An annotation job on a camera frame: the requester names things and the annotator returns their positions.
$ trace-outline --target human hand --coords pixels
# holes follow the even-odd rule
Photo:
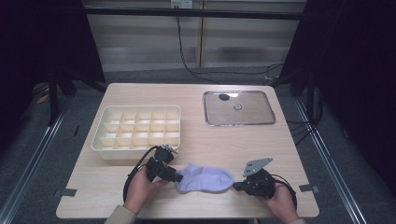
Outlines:
[[[129,185],[128,194],[123,206],[134,214],[139,214],[151,195],[167,183],[168,181],[166,180],[151,183],[147,178],[147,167],[143,166],[134,175]]]
[[[291,223],[299,219],[294,208],[293,199],[289,189],[279,183],[275,184],[276,192],[271,199],[255,196],[260,202],[267,205],[271,213],[279,218],[283,223]]]

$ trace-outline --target floor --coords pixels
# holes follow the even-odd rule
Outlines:
[[[221,84],[262,85],[271,83],[272,78],[276,79],[278,74],[277,70],[273,70],[268,75],[270,79],[264,78],[267,77],[266,69],[267,67],[231,69],[233,72],[262,72],[258,75],[231,74],[230,68],[201,69],[200,72],[212,74],[195,76],[185,69],[113,72],[106,73],[106,80],[107,84],[215,84],[215,81]],[[58,126],[52,129],[48,127],[49,101],[37,104],[36,100],[40,95],[35,95],[21,121],[21,131],[9,145],[7,154],[0,159],[1,223],[10,223],[11,220],[12,223],[103,223],[102,219],[62,220],[55,213],[60,199],[54,197],[54,192],[65,188],[103,98],[101,92],[80,82],[75,84],[78,91],[74,97],[60,94],[60,107],[66,108]],[[396,220],[395,198],[367,165],[353,141],[346,138],[342,125],[325,101],[318,127],[314,132],[309,132],[312,127],[307,127],[304,123],[304,94],[297,98],[291,96],[289,85],[276,88],[276,94],[289,122],[290,133],[297,145],[310,184],[318,188],[315,195],[320,214],[308,218],[307,222],[392,223]],[[55,134],[43,140],[46,132]],[[318,143],[318,136],[323,146]],[[44,150],[39,148],[43,141]],[[263,219],[261,223],[279,222]]]

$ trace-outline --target tray compartment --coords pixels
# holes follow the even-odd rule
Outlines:
[[[92,149],[104,160],[138,160],[163,144],[180,145],[179,106],[114,105],[103,111]]]

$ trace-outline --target gray floor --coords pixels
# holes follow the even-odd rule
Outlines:
[[[221,73],[192,76],[186,69],[168,69],[145,72],[114,72],[107,73],[107,83],[112,82],[147,82],[147,83],[201,83],[215,84],[200,79],[208,78],[220,84],[268,84],[272,79],[264,80],[265,74],[241,75],[227,71],[257,73],[266,71],[265,67],[252,68],[211,68],[199,71],[215,71]],[[279,70],[270,72],[270,77],[276,77]],[[43,161],[26,191],[24,198],[13,218],[12,223],[103,223],[96,220],[62,220],[56,217],[55,211],[60,201],[53,196],[57,189],[65,188],[71,175],[78,154],[85,141],[93,121],[93,117],[103,98],[103,94],[91,89],[83,83],[76,83],[78,92],[71,99],[71,104],[65,111],[64,119],[55,134]],[[285,117],[289,121],[303,121],[290,96],[289,86],[276,88],[276,94],[282,106]],[[61,95],[61,104],[66,97]],[[37,105],[33,100],[24,119],[21,131],[9,146],[8,153],[0,159],[0,205],[12,193],[18,183],[24,168],[32,158],[41,137],[47,130],[49,121],[49,101]],[[290,122],[290,132],[295,142],[299,142],[307,133],[305,126]],[[324,104],[324,114],[318,125],[318,130],[325,142],[332,159],[344,178],[348,189],[356,199],[367,223],[392,223],[396,220],[396,202],[389,189],[382,183],[376,173],[361,157],[359,149],[345,138],[342,126]],[[310,184],[318,186],[316,199],[320,214],[308,218],[308,223],[354,223],[346,210],[345,202],[340,197],[336,185],[323,163],[317,147],[308,135],[297,146]],[[279,223],[277,220],[265,219],[263,223]]]

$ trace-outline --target cable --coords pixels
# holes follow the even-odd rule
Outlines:
[[[267,82],[268,79],[269,79],[269,72],[272,71],[272,70],[274,70],[274,69],[276,69],[277,67],[283,65],[283,63],[271,64],[271,65],[269,65],[269,66],[266,68],[265,71],[260,71],[260,72],[255,72],[255,73],[230,72],[230,71],[225,71],[225,72],[216,72],[216,71],[213,71],[213,72],[195,72],[195,71],[190,70],[190,68],[189,68],[189,67],[187,66],[187,64],[186,64],[186,59],[185,59],[185,57],[184,57],[184,52],[183,52],[183,45],[182,45],[182,42],[181,42],[180,18],[179,18],[179,17],[177,17],[177,33],[178,33],[178,44],[179,44],[180,58],[181,58],[181,61],[182,61],[182,63],[183,63],[183,66],[184,66],[184,67],[187,69],[187,71],[189,71],[194,77],[197,77],[197,78],[200,78],[200,79],[202,79],[202,80],[209,81],[209,82],[213,82],[213,83],[215,83],[215,84],[220,84],[220,83],[218,83],[217,81],[208,79],[208,78],[199,77],[199,76],[197,76],[197,75],[207,75],[207,74],[236,74],[236,75],[256,76],[256,75],[261,75],[261,74],[267,74],[267,79],[266,79],[266,81],[262,84],[262,85],[265,85],[266,82]]]
[[[129,185],[131,184],[132,179],[134,178],[134,175],[136,175],[137,171],[138,171],[141,167],[143,167],[143,165],[140,166],[140,163],[142,163],[142,161],[147,157],[147,155],[148,155],[153,149],[155,149],[155,148],[157,148],[157,147],[151,147],[151,148],[145,153],[145,155],[143,155],[143,157],[140,159],[140,161],[139,161],[139,162],[137,163],[137,165],[134,167],[134,169],[132,170],[132,172],[131,172],[130,174],[128,174],[128,178],[126,179],[125,184],[124,184],[124,188],[123,188],[123,200],[124,200],[124,201],[126,200],[126,196],[127,196],[127,194],[128,194],[128,188],[129,188]]]
[[[301,124],[301,123],[306,124],[305,121],[286,120],[286,122],[287,122],[287,123],[296,123],[296,124]]]
[[[318,124],[320,122],[321,117],[323,116],[323,95],[321,92],[319,93],[319,99],[318,99],[318,104],[317,104],[317,114],[315,117],[315,120],[313,121],[314,128],[309,130],[308,133],[306,133],[299,141],[297,141],[294,145],[298,146],[309,134],[311,134],[314,130],[317,129]]]
[[[280,175],[271,175],[271,176],[276,176],[276,177],[281,178],[283,180],[283,181],[280,181],[280,180],[276,179],[275,182],[284,185],[289,190],[289,192],[291,194],[291,198],[292,198],[293,203],[294,203],[294,208],[297,210],[296,191],[294,191],[294,189],[291,187],[291,184],[285,178],[283,178]]]
[[[305,132],[306,132],[306,129],[300,131],[299,133],[294,133],[292,136],[297,136],[297,135],[300,135],[300,134],[305,133]]]
[[[345,3],[346,3],[346,0],[343,1],[342,5],[341,5],[341,7],[340,7],[341,9],[344,8]],[[320,56],[318,56],[318,57],[319,57],[319,60],[317,60],[317,62],[320,62],[320,59],[322,59],[322,58],[324,57],[323,55],[324,55],[325,52],[326,52],[326,48],[329,46],[329,42],[330,42],[332,33],[334,32],[335,25],[336,25],[336,23],[339,22],[339,20],[340,20],[340,15],[341,15],[341,11],[342,11],[341,9],[338,11],[338,14],[337,14],[337,16],[336,16],[335,22],[332,24],[332,26],[331,26],[331,28],[330,28],[329,34],[327,35],[327,38],[326,38],[326,40],[325,40],[325,47],[323,48],[323,51],[321,52]],[[313,121],[313,124],[315,125],[315,127],[318,126],[318,124],[319,124],[319,122],[320,122],[320,119],[321,119],[321,117],[322,117],[322,115],[323,115],[323,103],[322,103],[322,98],[323,98],[323,95],[321,94],[321,92],[319,92],[319,100],[318,100],[318,106],[317,106],[317,111],[319,111],[319,112],[318,112],[318,117]],[[295,146],[298,146],[298,144],[300,144],[300,143],[301,143],[310,133],[312,133],[315,129],[316,129],[316,128],[314,128],[314,129],[310,130],[308,133],[306,133],[306,134],[303,136],[303,138],[300,139],[300,140],[295,144]]]
[[[305,123],[302,123],[302,124],[300,124],[299,126],[297,126],[297,127],[295,127],[295,128],[289,129],[289,131],[290,131],[290,132],[293,132],[293,131],[296,131],[296,130],[298,130],[298,129],[304,127],[304,126],[305,126]]]
[[[316,129],[316,127],[314,127],[313,129],[311,129],[311,130],[308,130],[308,133],[306,133],[302,138],[300,138],[300,140],[298,140],[294,145],[295,146],[298,146],[301,142],[303,142],[303,140],[309,135],[309,134],[311,134],[314,130]],[[296,135],[299,135],[299,134],[301,134],[301,133],[304,133],[305,132],[305,130],[303,130],[302,132],[299,132],[299,133],[295,133],[295,134],[293,134],[292,136],[296,136]]]

